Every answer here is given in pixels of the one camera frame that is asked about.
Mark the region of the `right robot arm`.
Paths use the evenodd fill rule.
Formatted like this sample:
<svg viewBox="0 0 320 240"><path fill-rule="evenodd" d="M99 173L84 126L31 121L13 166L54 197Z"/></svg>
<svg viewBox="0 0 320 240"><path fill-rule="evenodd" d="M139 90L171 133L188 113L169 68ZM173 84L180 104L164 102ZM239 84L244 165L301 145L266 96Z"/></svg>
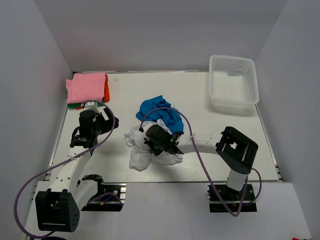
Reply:
<svg viewBox="0 0 320 240"><path fill-rule="evenodd" d="M234 127L227 126L221 133L183 136L183 132L169 133L158 124L140 127L144 143L155 156L163 152L171 155L206 153L219 155L230 168L226 195L236 200L244 193L245 179L251 173L258 144Z"/></svg>

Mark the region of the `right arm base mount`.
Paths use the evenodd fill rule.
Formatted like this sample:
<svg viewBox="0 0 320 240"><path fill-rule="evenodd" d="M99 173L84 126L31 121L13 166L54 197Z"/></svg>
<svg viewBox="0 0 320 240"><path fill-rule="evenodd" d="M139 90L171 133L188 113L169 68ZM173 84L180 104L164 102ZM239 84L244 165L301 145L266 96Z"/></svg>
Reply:
<svg viewBox="0 0 320 240"><path fill-rule="evenodd" d="M211 213L228 213L228 211L225 209L225 207L217 197L216 193L214 192L212 186L209 184L207 187L209 211ZM229 209L233 213L236 213L240 205L240 200L242 198L244 188L242 188L241 191L235 191L227 187L225 184L215 184L215 187L217 188L218 193L224 200L225 204L229 207ZM242 213L257 212L255 197L256 196L252 184L247 184L241 207Z"/></svg>

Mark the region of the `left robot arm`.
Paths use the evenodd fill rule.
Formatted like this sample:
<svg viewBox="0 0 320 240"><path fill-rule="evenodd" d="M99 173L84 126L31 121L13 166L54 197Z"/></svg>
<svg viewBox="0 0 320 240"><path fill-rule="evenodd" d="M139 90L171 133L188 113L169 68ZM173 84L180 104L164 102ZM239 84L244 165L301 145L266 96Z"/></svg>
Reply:
<svg viewBox="0 0 320 240"><path fill-rule="evenodd" d="M74 232L80 220L80 211L90 200L105 196L103 178L97 174L81 176L84 167L98 146L98 136L119 126L119 120L104 108L108 119L98 110L83 110L79 114L79 126L71 135L70 162L62 168L47 190L35 197L37 225L41 231Z"/></svg>

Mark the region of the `white t-shirt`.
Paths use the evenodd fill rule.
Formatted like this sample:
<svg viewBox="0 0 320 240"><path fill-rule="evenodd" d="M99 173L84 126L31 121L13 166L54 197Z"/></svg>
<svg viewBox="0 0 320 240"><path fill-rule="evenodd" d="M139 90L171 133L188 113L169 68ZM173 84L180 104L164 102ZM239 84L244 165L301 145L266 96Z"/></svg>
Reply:
<svg viewBox="0 0 320 240"><path fill-rule="evenodd" d="M171 131L161 119L158 119L157 122L144 121L142 127L146 132L146 130L153 125L160 126L166 132L171 134ZM129 159L130 169L135 169L141 172L146 170L151 162L164 166L172 166L175 164L180 164L183 161L183 156L181 154L172 155L165 151L163 151L160 155L155 156L151 152L150 147L145 144L145 132L140 132L139 126L137 125L131 127L124 133L125 142L127 146L131 148Z"/></svg>

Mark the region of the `blue t-shirt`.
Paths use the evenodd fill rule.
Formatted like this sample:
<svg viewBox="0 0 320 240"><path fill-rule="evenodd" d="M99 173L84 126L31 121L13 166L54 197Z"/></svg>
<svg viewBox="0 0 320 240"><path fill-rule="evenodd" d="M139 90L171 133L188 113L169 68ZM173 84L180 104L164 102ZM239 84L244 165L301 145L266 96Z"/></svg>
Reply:
<svg viewBox="0 0 320 240"><path fill-rule="evenodd" d="M184 124L180 114L175 110L170 110L167 108L171 109L171 104L167 102L162 95L159 95L154 98L143 101L139 107L139 111L136 113L135 116L138 120L142 121L146 114L148 114L150 111L154 109L158 109L148 114L144 120L157 122L159 119L161 119L172 133L183 132Z"/></svg>

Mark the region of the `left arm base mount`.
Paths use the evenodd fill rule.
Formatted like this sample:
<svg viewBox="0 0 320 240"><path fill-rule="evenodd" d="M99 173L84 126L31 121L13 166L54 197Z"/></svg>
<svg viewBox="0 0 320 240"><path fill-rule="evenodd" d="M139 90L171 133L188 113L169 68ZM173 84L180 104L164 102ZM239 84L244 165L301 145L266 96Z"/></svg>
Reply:
<svg viewBox="0 0 320 240"><path fill-rule="evenodd" d="M84 212L120 212L126 198L125 183L103 182L90 202L82 208Z"/></svg>

